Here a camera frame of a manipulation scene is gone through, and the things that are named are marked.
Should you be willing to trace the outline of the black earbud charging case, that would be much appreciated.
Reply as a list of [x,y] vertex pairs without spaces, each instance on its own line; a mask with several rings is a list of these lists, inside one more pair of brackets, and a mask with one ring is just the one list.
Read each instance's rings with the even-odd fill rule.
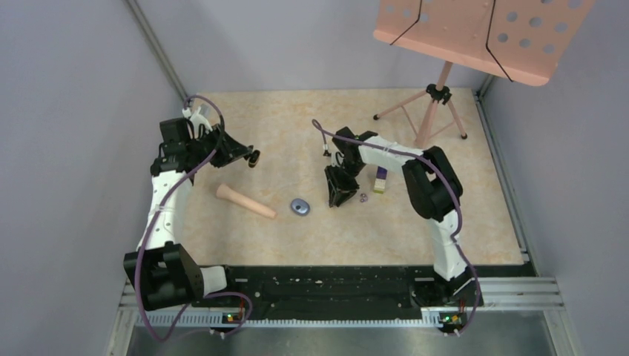
[[255,168],[260,159],[260,151],[254,150],[248,156],[248,166],[250,168]]

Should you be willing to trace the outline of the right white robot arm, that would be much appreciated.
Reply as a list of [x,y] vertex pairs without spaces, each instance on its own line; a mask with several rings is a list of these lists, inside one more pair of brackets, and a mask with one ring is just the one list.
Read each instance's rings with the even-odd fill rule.
[[339,207],[356,195],[357,177],[367,165],[403,177],[411,206],[430,224],[433,268],[443,279],[435,285],[435,296],[445,306],[454,306],[465,295],[464,284],[456,278],[467,267],[458,250],[463,189],[444,151],[437,146],[408,148],[372,131],[356,135],[348,127],[331,138],[336,151],[324,170],[329,207]]

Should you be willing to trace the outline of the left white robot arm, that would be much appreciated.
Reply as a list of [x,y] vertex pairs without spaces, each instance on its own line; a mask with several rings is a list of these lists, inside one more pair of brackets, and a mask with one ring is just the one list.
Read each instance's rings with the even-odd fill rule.
[[226,279],[225,268],[200,267],[178,239],[196,172],[206,164],[221,168],[239,159],[253,168],[260,152],[233,139],[222,122],[181,117],[160,122],[159,129],[148,222],[137,250],[124,257],[125,273],[146,311],[194,303],[208,294],[219,306],[230,306],[238,287]]

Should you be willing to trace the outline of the grey earbud charging case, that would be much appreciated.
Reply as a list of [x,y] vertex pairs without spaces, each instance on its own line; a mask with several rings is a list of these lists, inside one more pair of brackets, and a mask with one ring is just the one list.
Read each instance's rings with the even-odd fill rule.
[[290,209],[299,216],[307,216],[311,211],[310,204],[301,198],[295,198],[290,203]]

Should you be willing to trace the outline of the purple and cream block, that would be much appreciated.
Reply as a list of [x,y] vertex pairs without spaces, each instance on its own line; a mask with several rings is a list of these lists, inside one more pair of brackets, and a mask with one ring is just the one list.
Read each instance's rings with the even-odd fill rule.
[[387,175],[388,175],[388,171],[385,168],[378,166],[378,169],[375,175],[373,189],[372,189],[374,193],[383,194],[385,192]]

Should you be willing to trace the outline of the pink tapered wooden leg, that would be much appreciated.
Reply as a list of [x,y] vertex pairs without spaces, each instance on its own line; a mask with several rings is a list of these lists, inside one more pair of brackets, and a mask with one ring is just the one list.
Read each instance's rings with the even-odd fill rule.
[[277,217],[277,212],[272,208],[233,190],[226,184],[221,184],[218,186],[216,190],[216,197],[219,199],[228,200],[229,202],[235,203],[245,209],[248,209],[249,211],[254,212],[255,214],[259,214],[260,216],[269,219],[275,219]]

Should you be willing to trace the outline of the pink music stand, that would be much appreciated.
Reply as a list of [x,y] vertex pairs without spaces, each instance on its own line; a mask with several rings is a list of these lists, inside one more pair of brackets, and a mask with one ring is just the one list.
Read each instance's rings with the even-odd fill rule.
[[453,65],[500,76],[510,82],[542,86],[593,7],[593,1],[381,1],[374,37],[391,46],[444,60],[436,83],[374,115],[403,110],[430,96],[415,143],[427,145],[437,107],[446,105],[460,137],[467,138],[451,102],[446,80]]

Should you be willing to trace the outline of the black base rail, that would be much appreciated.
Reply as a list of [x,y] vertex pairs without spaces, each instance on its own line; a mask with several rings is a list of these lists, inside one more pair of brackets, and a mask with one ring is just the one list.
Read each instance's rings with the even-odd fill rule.
[[447,282],[431,266],[229,266],[228,291],[241,296],[195,307],[245,307],[250,321],[414,320],[430,307],[482,306],[480,283],[465,270]]

